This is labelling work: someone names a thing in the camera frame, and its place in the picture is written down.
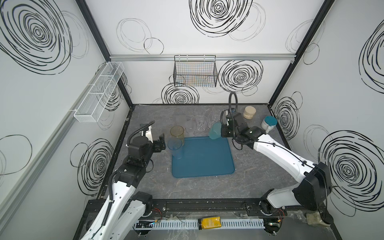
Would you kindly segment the teal green plastic cup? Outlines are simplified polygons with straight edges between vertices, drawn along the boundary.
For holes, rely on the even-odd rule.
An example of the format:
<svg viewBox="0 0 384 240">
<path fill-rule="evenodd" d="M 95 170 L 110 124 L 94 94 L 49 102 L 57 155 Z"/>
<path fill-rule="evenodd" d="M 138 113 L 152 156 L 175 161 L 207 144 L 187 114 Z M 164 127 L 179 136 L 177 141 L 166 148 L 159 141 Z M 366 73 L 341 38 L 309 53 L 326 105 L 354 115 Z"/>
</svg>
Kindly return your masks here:
<svg viewBox="0 0 384 240">
<path fill-rule="evenodd" d="M 222 124 L 220 122 L 214 123 L 209 132 L 209 138 L 212 140 L 221 138 L 222 137 L 221 128 L 222 128 Z"/>
</svg>

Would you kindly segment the light blue plastic cup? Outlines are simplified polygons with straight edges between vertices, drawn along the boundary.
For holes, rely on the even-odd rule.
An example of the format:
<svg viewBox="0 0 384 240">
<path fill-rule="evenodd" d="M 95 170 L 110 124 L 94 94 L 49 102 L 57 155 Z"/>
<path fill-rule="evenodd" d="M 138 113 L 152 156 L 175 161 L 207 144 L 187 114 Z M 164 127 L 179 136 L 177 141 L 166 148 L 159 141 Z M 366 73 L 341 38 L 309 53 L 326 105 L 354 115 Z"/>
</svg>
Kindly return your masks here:
<svg viewBox="0 0 384 240">
<path fill-rule="evenodd" d="M 179 160 L 184 155 L 183 142 L 178 138 L 172 137 L 168 140 L 168 149 L 170 150 L 171 155 L 174 159 Z"/>
</svg>

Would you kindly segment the teal plastic tray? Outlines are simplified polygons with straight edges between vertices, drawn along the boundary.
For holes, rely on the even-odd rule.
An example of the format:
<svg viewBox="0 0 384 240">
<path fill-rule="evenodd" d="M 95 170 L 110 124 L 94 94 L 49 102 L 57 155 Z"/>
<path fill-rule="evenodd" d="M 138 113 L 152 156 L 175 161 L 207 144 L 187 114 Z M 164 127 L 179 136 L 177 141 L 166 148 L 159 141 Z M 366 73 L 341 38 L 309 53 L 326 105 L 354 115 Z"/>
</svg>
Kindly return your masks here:
<svg viewBox="0 0 384 240">
<path fill-rule="evenodd" d="M 234 172 L 231 148 L 225 138 L 186 138 L 183 157 L 172 158 L 172 175 L 175 178 L 230 175 Z"/>
</svg>

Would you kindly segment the yellow transparent cup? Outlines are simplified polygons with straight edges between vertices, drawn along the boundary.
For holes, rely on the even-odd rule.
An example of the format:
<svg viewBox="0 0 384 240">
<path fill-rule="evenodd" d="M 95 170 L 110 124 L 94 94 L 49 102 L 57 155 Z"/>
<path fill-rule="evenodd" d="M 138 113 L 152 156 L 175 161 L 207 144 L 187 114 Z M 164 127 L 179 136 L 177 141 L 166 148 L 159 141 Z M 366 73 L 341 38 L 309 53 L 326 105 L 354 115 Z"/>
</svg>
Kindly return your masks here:
<svg viewBox="0 0 384 240">
<path fill-rule="evenodd" d="M 185 144 L 185 130 L 184 130 L 184 127 L 183 126 L 173 126 L 170 130 L 170 134 L 181 140 L 182 142 L 182 145 Z"/>
</svg>

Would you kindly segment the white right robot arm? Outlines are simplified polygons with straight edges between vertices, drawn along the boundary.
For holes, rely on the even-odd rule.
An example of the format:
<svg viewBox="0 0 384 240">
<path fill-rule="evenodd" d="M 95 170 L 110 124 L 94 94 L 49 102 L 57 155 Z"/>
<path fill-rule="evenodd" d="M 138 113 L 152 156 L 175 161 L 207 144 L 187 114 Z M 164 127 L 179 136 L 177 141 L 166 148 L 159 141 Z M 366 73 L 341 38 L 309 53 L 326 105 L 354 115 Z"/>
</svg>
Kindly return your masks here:
<svg viewBox="0 0 384 240">
<path fill-rule="evenodd" d="M 220 122 L 223 138 L 230 138 L 241 146 L 248 146 L 263 154 L 297 182 L 283 189 L 271 189 L 261 197 L 259 208 L 265 216 L 273 215 L 282 207 L 302 206 L 309 211 L 318 211 L 325 224 L 334 222 L 328 213 L 328 196 L 332 188 L 327 165 L 308 161 L 279 144 L 263 129 L 249 127 L 235 109 L 222 111 Z"/>
</svg>

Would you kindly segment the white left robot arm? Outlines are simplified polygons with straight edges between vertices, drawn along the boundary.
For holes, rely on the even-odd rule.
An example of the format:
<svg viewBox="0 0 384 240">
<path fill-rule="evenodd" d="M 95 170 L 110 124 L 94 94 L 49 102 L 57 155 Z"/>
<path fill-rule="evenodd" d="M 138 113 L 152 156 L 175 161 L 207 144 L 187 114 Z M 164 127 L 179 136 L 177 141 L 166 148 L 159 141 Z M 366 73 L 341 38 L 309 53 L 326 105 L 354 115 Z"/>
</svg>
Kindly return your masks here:
<svg viewBox="0 0 384 240">
<path fill-rule="evenodd" d="M 152 140 L 150 132 L 129 137 L 128 155 L 110 176 L 109 198 L 105 201 L 83 240 L 123 240 L 143 216 L 152 212 L 153 197 L 136 189 L 154 153 L 166 149 L 165 135 Z"/>
</svg>

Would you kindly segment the clear faceted glass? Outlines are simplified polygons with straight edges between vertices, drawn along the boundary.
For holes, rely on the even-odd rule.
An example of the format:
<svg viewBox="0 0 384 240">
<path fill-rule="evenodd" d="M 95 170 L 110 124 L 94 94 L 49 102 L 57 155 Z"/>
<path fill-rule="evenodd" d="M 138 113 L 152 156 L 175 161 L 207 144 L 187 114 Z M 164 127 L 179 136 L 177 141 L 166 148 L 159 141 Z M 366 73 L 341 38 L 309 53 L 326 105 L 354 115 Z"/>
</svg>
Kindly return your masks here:
<svg viewBox="0 0 384 240">
<path fill-rule="evenodd" d="M 208 115 L 208 127 L 212 128 L 213 125 L 220 121 L 220 111 L 212 111 Z"/>
<path fill-rule="evenodd" d="M 207 128 L 207 125 L 208 125 L 208 118 L 204 115 L 197 115 L 196 116 L 196 125 L 197 125 L 197 130 L 199 132 L 205 131 Z"/>
</svg>

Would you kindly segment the white mug teal lid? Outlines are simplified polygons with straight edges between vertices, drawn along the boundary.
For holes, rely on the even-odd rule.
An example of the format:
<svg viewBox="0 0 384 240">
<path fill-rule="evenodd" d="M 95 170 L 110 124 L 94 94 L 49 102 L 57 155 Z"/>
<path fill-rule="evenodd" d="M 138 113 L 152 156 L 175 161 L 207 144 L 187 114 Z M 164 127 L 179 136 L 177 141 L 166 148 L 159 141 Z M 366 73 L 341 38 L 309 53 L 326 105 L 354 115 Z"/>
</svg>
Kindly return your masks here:
<svg viewBox="0 0 384 240">
<path fill-rule="evenodd" d="M 261 127 L 268 134 L 277 124 L 278 121 L 275 117 L 267 116 L 263 119 Z"/>
</svg>

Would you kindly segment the black corner frame post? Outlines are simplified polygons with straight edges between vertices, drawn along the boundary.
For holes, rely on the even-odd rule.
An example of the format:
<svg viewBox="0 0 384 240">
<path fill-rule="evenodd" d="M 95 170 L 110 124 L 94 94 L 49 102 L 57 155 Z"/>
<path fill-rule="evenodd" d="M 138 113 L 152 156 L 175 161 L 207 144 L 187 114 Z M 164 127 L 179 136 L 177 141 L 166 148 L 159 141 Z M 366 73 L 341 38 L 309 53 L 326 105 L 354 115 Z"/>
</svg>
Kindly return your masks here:
<svg viewBox="0 0 384 240">
<path fill-rule="evenodd" d="M 100 50 L 100 52 L 102 53 L 103 55 L 103 58 L 105 59 L 106 62 L 110 62 L 111 61 L 111 54 L 110 54 L 110 51 L 101 35 L 101 32 L 92 16 L 92 13 L 86 3 L 85 0 L 76 0 L 76 3 L 98 45 L 98 48 Z M 125 85 L 123 84 L 123 82 L 121 80 L 118 81 L 118 86 L 119 86 L 119 89 L 121 91 L 121 93 L 123 94 L 123 97 L 126 101 L 126 103 L 128 104 L 128 107 L 130 109 L 134 109 L 135 106 L 127 92 L 127 89 L 125 87 Z"/>
</svg>

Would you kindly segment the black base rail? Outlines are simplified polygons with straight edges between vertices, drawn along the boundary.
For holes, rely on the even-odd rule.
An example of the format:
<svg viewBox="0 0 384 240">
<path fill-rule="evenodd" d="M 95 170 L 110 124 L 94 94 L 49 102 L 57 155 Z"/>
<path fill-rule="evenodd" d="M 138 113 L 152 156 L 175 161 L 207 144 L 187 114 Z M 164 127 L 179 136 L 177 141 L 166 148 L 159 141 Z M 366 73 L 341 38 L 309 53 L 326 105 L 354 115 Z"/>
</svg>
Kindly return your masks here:
<svg viewBox="0 0 384 240">
<path fill-rule="evenodd" d="M 261 199 L 151 199 L 147 197 L 131 197 L 123 205 L 127 210 L 130 203 L 138 200 L 144 203 L 145 213 L 153 217 L 169 217 L 170 215 L 189 213 L 224 213 L 243 214 L 247 217 L 267 218 L 260 206 Z"/>
</svg>

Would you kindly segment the aluminium wall rail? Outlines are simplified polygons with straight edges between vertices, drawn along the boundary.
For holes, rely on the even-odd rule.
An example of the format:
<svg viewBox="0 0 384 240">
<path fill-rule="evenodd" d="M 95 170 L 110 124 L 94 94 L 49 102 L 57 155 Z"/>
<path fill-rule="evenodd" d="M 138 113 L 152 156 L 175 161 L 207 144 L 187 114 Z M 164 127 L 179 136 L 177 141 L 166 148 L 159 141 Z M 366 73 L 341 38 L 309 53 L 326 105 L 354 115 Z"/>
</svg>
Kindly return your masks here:
<svg viewBox="0 0 384 240">
<path fill-rule="evenodd" d="M 294 61 L 295 54 L 161 54 L 161 55 L 111 55 L 112 61 L 143 62 L 143 61 Z"/>
</svg>

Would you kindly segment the yellow box on rail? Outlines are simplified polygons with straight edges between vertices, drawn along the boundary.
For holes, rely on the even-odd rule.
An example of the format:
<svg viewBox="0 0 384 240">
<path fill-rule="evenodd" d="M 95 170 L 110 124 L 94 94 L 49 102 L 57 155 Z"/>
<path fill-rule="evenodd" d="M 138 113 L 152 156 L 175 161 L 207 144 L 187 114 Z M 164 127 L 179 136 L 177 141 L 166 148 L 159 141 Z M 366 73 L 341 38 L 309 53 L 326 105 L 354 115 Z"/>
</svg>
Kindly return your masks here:
<svg viewBox="0 0 384 240">
<path fill-rule="evenodd" d="M 222 227 L 221 217 L 208 217 L 198 220 L 199 230 L 210 230 Z"/>
</svg>

